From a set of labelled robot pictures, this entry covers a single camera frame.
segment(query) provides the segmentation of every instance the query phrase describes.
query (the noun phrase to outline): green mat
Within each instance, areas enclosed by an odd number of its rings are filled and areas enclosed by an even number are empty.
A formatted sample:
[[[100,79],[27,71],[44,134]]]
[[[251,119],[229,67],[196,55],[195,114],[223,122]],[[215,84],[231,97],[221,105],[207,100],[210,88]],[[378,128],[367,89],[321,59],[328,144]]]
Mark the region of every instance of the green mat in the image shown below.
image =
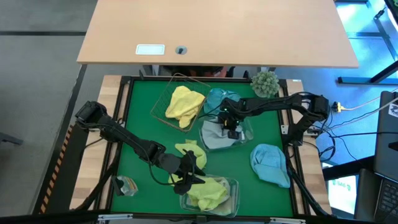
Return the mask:
[[[150,110],[166,84],[163,81],[134,81],[126,127],[139,138],[157,141],[167,148],[166,152],[181,156],[174,144],[184,143],[185,139],[199,139],[199,127],[195,124],[189,133],[183,133],[150,115]],[[207,84],[213,88],[235,91],[242,97],[255,96],[247,83]],[[238,216],[292,217],[289,189],[259,180],[249,161],[251,151],[260,143],[282,147],[277,112],[266,112],[248,119],[254,130],[254,139],[242,146],[208,153],[204,171],[206,174],[230,177],[239,182],[241,198]],[[169,176],[164,170],[154,167],[153,171],[158,180],[167,182]],[[114,194],[112,212],[194,213],[180,208],[179,195],[174,194],[171,186],[159,185],[151,179],[148,165],[138,159],[126,144],[122,148],[118,174],[131,177],[139,191],[133,197],[118,197]]]

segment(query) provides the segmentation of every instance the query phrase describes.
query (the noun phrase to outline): teal cloth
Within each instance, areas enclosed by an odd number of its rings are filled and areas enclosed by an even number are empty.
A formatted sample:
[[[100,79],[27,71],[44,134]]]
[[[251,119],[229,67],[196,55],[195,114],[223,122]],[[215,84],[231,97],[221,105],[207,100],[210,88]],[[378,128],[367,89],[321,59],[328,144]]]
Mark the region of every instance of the teal cloth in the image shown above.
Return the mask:
[[[210,93],[206,98],[206,102],[203,105],[203,110],[205,111],[205,113],[211,112],[212,114],[218,114],[219,112],[221,112],[221,110],[217,108],[217,106],[219,106],[225,98],[229,98],[233,101],[238,102],[241,99],[241,96],[233,91],[213,88],[210,90]]]
[[[275,183],[283,188],[290,187],[285,155],[277,146],[259,144],[250,153],[250,163],[261,180]]]

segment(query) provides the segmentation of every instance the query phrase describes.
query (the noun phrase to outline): green succulent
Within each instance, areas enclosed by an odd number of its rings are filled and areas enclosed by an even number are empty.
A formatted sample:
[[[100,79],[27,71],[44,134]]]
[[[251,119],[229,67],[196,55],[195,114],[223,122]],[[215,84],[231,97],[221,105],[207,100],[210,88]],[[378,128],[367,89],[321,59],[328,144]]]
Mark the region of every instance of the green succulent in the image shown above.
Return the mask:
[[[250,83],[257,96],[271,98],[279,91],[278,78],[275,72],[259,72]]]

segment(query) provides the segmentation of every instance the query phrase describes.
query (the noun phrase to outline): wooden board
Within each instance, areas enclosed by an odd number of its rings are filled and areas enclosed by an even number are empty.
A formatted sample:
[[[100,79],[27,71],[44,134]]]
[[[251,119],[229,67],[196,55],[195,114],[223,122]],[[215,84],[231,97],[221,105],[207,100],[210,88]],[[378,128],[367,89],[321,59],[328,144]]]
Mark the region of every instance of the wooden board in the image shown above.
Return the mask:
[[[116,97],[118,95],[119,83],[121,76],[119,75],[106,75],[104,77],[101,91],[99,93],[98,102],[105,105],[108,109],[108,114],[113,114],[114,106],[116,103]],[[300,80],[287,80],[287,88],[289,95],[303,91],[303,85]],[[121,103],[121,109],[119,117],[123,114],[124,104],[126,102],[128,85],[125,86],[123,99]],[[297,122],[300,119],[301,114],[292,111],[294,121]],[[287,113],[282,112],[284,122],[287,123]],[[87,143],[93,142],[99,138],[99,132],[90,133]],[[315,140],[310,137],[304,137],[304,141],[315,143]],[[75,191],[73,193],[72,202],[70,208],[76,208],[79,206],[88,194],[93,190],[95,185],[98,183],[103,157],[105,154],[106,141],[101,141],[88,147],[83,155],[83,160],[80,166],[78,174],[78,180],[76,182]],[[299,147],[300,158],[302,161],[302,168],[304,173],[305,184],[313,197],[322,206],[322,208],[331,213],[331,208],[328,200],[328,194],[326,191],[325,181],[323,180],[322,168],[320,165],[318,152],[311,146],[304,144]],[[105,207],[106,196],[108,193],[109,181],[103,190],[103,198],[101,200],[101,208]],[[299,188],[295,185],[295,193],[297,199],[297,206],[299,213],[303,213],[302,198]]]
[[[333,0],[99,0],[78,62],[358,67]]]

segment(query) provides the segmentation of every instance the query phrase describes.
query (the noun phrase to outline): white label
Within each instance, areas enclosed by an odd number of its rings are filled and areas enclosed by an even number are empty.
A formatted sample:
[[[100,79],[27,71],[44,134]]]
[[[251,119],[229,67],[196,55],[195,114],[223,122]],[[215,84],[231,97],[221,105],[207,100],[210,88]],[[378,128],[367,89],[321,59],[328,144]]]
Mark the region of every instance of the white label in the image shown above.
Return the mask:
[[[398,118],[398,105],[391,103],[388,108],[388,114]]]
[[[136,54],[138,55],[164,55],[164,44],[138,44]]]

